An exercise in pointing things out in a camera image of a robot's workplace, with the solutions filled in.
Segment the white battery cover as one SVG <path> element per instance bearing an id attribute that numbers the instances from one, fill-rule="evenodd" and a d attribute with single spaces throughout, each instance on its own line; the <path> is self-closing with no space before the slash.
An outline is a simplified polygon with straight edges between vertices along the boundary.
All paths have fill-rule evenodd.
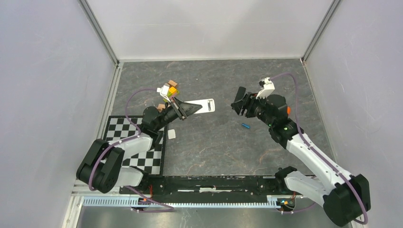
<path id="1" fill-rule="evenodd" d="M 176 138 L 176 131 L 174 129 L 170 129 L 167 131 L 167 137 L 169 140 Z"/>

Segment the white remote control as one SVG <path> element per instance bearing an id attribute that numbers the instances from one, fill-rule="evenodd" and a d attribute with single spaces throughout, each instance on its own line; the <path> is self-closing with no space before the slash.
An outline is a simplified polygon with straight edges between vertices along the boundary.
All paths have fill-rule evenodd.
<path id="1" fill-rule="evenodd" d="M 201 105 L 202 108 L 195 112 L 195 114 L 212 113 L 215 112 L 215 101 L 212 98 L 201 99 L 201 100 L 191 100 L 186 101 L 186 103 Z"/>

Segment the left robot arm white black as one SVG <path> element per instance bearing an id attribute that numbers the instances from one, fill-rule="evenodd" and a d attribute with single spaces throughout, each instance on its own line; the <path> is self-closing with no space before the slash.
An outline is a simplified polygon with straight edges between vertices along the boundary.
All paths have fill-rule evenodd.
<path id="1" fill-rule="evenodd" d="M 161 129 L 176 119 L 185 120 L 208 105 L 199 101 L 183 102 L 174 97 L 159 110 L 150 106 L 143 111 L 136 135 L 105 141 L 96 139 L 88 149 L 76 171 L 76 178 L 86 183 L 91 191 L 108 193 L 113 187 L 129 185 L 137 193 L 149 189 L 149 180 L 139 168 L 124 168 L 123 161 L 153 149 L 161 140 Z"/>

